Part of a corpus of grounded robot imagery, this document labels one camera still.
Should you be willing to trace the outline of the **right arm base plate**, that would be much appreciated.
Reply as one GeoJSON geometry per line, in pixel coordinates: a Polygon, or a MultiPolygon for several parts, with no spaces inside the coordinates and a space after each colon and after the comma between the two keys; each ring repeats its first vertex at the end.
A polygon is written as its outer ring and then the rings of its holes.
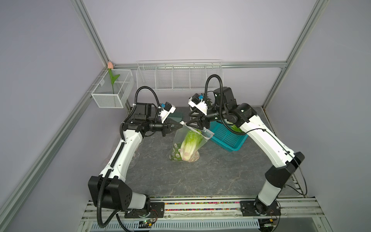
{"type": "Polygon", "coordinates": [[[244,217],[252,216],[281,216],[280,206],[277,201],[266,206],[259,199],[240,201],[241,212],[244,217]]]}

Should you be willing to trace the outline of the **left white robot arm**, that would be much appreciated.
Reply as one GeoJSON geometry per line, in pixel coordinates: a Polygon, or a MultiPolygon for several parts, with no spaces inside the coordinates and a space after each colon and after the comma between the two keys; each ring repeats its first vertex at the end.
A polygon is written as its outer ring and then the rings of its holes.
{"type": "Polygon", "coordinates": [[[148,86],[137,89],[134,105],[119,127],[120,140],[112,157],[101,173],[88,181],[100,228],[105,228],[113,217],[120,219],[120,212],[133,211],[140,217],[154,213],[155,219],[160,218],[160,213],[151,206],[150,197],[133,192],[126,184],[126,176],[131,160],[147,133],[153,135],[160,132],[166,136],[182,128],[182,125],[168,117],[175,112],[175,106],[169,102],[160,103],[156,94],[155,104],[138,102],[137,97],[142,90],[154,92],[148,86]]]}

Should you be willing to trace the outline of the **clear pink-dotted zipper bag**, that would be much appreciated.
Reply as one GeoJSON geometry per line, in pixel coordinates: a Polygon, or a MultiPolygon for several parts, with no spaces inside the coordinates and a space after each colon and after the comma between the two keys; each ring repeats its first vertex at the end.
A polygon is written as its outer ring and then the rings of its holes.
{"type": "Polygon", "coordinates": [[[167,156],[171,161],[196,162],[200,158],[199,149],[213,136],[214,133],[206,128],[199,130],[183,124],[176,131],[167,156]]]}

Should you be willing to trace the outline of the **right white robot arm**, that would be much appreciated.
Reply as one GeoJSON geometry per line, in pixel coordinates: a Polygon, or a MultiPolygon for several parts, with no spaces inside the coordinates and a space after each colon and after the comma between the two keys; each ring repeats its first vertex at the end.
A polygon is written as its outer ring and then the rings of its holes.
{"type": "Polygon", "coordinates": [[[233,124],[241,130],[239,135],[248,135],[267,155],[272,163],[265,173],[265,183],[254,201],[247,202],[251,207],[251,215],[265,216],[279,209],[277,196],[281,193],[287,181],[292,177],[305,156],[294,152],[265,126],[257,112],[247,103],[238,104],[232,89],[224,87],[219,75],[213,74],[206,80],[206,85],[212,78],[219,82],[219,88],[213,91],[214,103],[208,102],[208,89],[203,94],[194,94],[188,100],[192,109],[192,120],[187,125],[197,129],[209,128],[212,121],[219,121],[233,134],[237,134],[229,125],[233,124]]]}

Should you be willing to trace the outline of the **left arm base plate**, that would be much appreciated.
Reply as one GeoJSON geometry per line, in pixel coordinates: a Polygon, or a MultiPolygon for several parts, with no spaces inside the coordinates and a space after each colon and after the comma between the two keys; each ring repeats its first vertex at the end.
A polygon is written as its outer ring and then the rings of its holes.
{"type": "Polygon", "coordinates": [[[162,202],[151,202],[144,209],[133,209],[125,213],[125,218],[163,218],[165,213],[165,204],[162,202]]]}

